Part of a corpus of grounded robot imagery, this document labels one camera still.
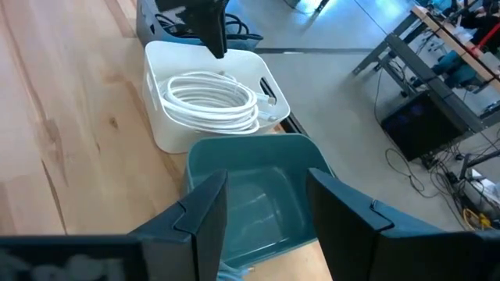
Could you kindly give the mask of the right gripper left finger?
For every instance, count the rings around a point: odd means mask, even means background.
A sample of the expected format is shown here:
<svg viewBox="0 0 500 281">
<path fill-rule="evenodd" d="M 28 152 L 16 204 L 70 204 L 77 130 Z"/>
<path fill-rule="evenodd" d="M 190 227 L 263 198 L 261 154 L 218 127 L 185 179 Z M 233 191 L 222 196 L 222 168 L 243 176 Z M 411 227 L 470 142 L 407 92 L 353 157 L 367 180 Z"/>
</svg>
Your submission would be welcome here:
<svg viewBox="0 0 500 281">
<path fill-rule="evenodd" d="M 226 170 L 219 170 L 131 235 L 148 281 L 215 281 L 227 226 Z"/>
</svg>

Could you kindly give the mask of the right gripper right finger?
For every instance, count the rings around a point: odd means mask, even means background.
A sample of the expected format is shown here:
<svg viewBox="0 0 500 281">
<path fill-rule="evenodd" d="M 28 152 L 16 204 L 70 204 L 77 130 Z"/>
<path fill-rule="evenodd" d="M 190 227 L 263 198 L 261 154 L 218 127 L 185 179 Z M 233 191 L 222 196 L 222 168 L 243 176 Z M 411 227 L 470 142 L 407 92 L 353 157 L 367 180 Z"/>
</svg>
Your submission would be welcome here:
<svg viewBox="0 0 500 281">
<path fill-rule="evenodd" d="M 334 281 L 469 281 L 462 236 L 311 168 L 306 192 Z"/>
</svg>

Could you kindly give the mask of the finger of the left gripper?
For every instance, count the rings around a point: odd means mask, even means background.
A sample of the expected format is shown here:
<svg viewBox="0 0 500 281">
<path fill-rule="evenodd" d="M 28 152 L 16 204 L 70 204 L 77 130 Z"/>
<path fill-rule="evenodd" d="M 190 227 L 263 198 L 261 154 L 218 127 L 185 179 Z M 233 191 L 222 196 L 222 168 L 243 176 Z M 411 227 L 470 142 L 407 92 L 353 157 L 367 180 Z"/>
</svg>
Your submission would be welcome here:
<svg viewBox="0 0 500 281">
<path fill-rule="evenodd" d="M 225 8 L 228 0 L 187 0 L 182 20 L 216 59 L 227 52 Z"/>
</svg>

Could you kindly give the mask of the grey plastic bin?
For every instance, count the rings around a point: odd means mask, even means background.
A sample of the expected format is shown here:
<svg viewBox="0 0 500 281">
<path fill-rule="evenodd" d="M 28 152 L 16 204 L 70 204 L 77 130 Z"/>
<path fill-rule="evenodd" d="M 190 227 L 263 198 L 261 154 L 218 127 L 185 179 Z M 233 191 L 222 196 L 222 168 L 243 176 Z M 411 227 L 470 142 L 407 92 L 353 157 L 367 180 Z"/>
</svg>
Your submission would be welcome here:
<svg viewBox="0 0 500 281">
<path fill-rule="evenodd" d="M 137 0 L 136 33 L 140 42 L 143 45 L 151 41 L 168 41 L 205 46 L 182 20 L 184 10 L 185 7 L 180 7 L 160 12 L 155 0 Z M 253 51 L 263 40 L 262 35 L 252 32 L 240 17 L 226 12 L 226 9 L 224 23 L 227 50 Z"/>
</svg>

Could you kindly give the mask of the white plastic bin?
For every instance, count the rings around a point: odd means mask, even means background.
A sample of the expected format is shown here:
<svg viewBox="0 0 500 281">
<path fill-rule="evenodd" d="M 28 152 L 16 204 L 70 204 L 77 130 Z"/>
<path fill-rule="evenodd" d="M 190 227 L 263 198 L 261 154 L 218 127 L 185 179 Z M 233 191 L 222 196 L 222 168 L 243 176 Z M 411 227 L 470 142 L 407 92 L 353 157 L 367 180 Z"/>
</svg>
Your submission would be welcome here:
<svg viewBox="0 0 500 281">
<path fill-rule="evenodd" d="M 216 135 L 190 128 L 173 118 L 162 104 L 160 84 L 172 76 L 196 70 L 225 73 L 253 91 L 263 92 L 262 82 L 269 86 L 270 101 L 262 102 L 259 109 L 266 113 L 257 134 L 272 130 L 286 119 L 291 109 L 263 59 L 254 52 L 229 49 L 217 59 L 204 46 L 167 41 L 151 41 L 145 45 L 145 70 L 142 97 L 152 134 L 157 146 L 170 154 L 185 153 L 203 137 Z"/>
</svg>

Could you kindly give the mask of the teal plastic bin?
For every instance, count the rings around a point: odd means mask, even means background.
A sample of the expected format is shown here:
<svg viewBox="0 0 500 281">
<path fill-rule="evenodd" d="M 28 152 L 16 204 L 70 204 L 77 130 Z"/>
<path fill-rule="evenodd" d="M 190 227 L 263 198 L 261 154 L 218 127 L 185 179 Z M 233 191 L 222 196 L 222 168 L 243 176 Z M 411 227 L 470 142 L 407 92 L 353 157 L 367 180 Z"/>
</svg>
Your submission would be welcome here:
<svg viewBox="0 0 500 281">
<path fill-rule="evenodd" d="M 221 258 L 232 268 L 246 268 L 316 240 L 305 191 L 310 168 L 331 172 L 303 134 L 208 137 L 187 153 L 182 189 L 188 194 L 215 171 L 227 171 Z"/>
</svg>

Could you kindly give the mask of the black computer case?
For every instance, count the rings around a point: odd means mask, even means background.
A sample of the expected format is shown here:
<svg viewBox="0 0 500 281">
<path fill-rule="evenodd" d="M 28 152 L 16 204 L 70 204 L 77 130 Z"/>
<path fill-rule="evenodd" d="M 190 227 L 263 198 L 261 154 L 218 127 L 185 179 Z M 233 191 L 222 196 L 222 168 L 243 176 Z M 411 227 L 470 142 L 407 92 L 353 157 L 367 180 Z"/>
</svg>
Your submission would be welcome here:
<svg viewBox="0 0 500 281">
<path fill-rule="evenodd" d="M 427 93 L 405 101 L 380 125 L 408 161 L 440 151 L 468 131 L 466 124 Z"/>
</svg>

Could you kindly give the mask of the teal chair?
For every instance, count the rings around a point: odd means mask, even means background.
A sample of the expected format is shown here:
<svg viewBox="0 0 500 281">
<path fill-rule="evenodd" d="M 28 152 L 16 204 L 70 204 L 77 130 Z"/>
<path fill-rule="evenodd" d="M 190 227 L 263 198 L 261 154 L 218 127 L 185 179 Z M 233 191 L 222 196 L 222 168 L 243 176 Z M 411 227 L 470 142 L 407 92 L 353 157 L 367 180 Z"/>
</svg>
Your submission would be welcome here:
<svg viewBox="0 0 500 281">
<path fill-rule="evenodd" d="M 458 87 L 476 76 L 476 71 L 455 51 L 444 55 L 431 69 L 438 76 L 446 74 L 444 83 L 449 88 Z"/>
</svg>

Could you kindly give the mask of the red rod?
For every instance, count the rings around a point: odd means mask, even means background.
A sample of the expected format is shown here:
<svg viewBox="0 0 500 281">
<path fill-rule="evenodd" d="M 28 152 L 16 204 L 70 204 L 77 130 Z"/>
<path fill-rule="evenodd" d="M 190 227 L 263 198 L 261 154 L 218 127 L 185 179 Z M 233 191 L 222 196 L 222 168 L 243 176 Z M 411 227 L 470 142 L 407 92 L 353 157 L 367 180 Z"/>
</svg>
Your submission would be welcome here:
<svg viewBox="0 0 500 281">
<path fill-rule="evenodd" d="M 477 31 L 470 42 L 473 44 L 473 51 L 490 52 L 497 55 L 500 52 L 500 30 L 492 35 Z"/>
</svg>

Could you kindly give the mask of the person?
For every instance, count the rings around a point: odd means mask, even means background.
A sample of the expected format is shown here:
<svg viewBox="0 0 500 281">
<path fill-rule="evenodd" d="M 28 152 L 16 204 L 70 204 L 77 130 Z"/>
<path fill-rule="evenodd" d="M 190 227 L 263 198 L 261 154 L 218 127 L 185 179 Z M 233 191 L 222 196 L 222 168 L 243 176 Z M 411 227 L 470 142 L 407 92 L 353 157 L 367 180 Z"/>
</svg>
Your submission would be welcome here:
<svg viewBox="0 0 500 281">
<path fill-rule="evenodd" d="M 462 15 L 461 26 L 475 30 L 470 42 L 478 44 L 488 32 L 500 23 L 500 3 L 498 0 L 483 0 L 480 8 L 466 10 Z"/>
</svg>

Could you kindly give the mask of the black aluminium table frame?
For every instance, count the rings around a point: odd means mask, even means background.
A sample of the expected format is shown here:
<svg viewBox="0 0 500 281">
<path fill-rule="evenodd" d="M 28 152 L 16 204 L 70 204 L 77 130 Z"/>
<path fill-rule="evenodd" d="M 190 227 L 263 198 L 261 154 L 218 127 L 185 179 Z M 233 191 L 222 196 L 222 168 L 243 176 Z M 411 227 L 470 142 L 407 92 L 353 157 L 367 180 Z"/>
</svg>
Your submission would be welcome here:
<svg viewBox="0 0 500 281">
<path fill-rule="evenodd" d="M 298 119 L 294 116 L 292 112 L 289 114 L 287 118 L 283 119 L 280 122 L 280 126 L 286 133 L 300 133 L 305 136 L 308 136 L 302 124 L 298 121 Z"/>
</svg>

